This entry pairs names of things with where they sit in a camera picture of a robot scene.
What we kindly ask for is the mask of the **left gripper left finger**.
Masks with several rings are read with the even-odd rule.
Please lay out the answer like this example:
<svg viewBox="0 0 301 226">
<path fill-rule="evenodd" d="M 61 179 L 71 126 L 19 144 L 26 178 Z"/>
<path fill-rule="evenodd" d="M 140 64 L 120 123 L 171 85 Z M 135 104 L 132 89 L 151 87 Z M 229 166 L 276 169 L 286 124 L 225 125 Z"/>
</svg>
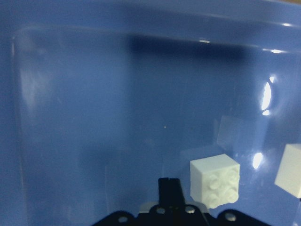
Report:
<svg viewBox="0 0 301 226">
<path fill-rule="evenodd" d="M 113 212 L 101 220 L 93 223 L 95 226 L 173 226 L 171 195 L 168 194 L 172 188 L 173 178 L 158 179 L 158 203 L 151 204 L 147 210 L 133 215 L 127 211 L 119 210 Z"/>
</svg>

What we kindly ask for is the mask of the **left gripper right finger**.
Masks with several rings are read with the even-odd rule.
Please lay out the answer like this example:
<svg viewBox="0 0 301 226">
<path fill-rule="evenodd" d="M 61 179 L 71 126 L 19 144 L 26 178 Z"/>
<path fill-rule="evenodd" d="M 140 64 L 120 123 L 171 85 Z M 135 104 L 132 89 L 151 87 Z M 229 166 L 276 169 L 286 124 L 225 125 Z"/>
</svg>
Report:
<svg viewBox="0 0 301 226">
<path fill-rule="evenodd" d="M 179 226 L 266 226 L 267 223 L 257 220 L 238 210 L 224 210 L 213 217 L 203 212 L 195 204 L 187 204 L 183 195 L 181 182 L 173 179 L 173 215 Z"/>
</svg>

